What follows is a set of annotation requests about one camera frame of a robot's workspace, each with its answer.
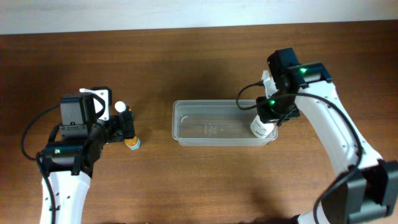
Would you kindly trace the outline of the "black bottle white cap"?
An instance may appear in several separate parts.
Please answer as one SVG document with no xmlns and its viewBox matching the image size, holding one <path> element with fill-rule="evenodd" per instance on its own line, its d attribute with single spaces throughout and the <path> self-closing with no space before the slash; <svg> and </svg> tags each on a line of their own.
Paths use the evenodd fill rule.
<svg viewBox="0 0 398 224">
<path fill-rule="evenodd" d="M 132 110 L 130 109 L 130 107 L 128 107 L 128 105 L 125 104 L 125 102 L 117 101 L 114 104 L 114 108 L 118 112 L 119 120 L 123 124 L 132 123 L 133 122 L 134 114 L 133 114 Z"/>
</svg>

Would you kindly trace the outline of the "white squeeze bottle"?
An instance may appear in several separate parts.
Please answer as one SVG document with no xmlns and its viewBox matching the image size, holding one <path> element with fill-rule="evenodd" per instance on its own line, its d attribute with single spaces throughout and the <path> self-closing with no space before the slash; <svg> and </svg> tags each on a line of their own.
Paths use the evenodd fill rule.
<svg viewBox="0 0 398 224">
<path fill-rule="evenodd" d="M 263 123 L 259 115 L 256 115 L 250 125 L 250 129 L 257 138 L 264 139 L 274 130 L 274 123 Z"/>
</svg>

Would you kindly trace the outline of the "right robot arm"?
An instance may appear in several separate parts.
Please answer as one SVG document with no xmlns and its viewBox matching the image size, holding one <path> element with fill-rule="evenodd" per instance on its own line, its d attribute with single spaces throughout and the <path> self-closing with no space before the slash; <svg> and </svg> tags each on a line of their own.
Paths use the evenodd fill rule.
<svg viewBox="0 0 398 224">
<path fill-rule="evenodd" d="M 267 58 L 271 74 L 265 96 L 256 100 L 252 129 L 281 125 L 304 114 L 328 154 L 335 180 L 312 211 L 292 223 L 364 223 L 393 214 L 397 202 L 397 162 L 386 162 L 363 138 L 344 109 L 331 75 L 320 62 L 301 64 L 293 49 Z"/>
</svg>

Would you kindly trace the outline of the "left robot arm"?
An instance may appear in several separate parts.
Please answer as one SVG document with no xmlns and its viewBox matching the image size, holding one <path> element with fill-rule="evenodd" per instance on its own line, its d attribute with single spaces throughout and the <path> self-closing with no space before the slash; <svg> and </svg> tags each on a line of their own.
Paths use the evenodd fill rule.
<svg viewBox="0 0 398 224">
<path fill-rule="evenodd" d="M 94 164 L 106 144 L 138 142 L 133 113 L 124 102 L 109 103 L 94 93 L 65 95 L 60 102 L 62 122 L 36 155 L 42 174 L 41 223 L 81 223 Z"/>
</svg>

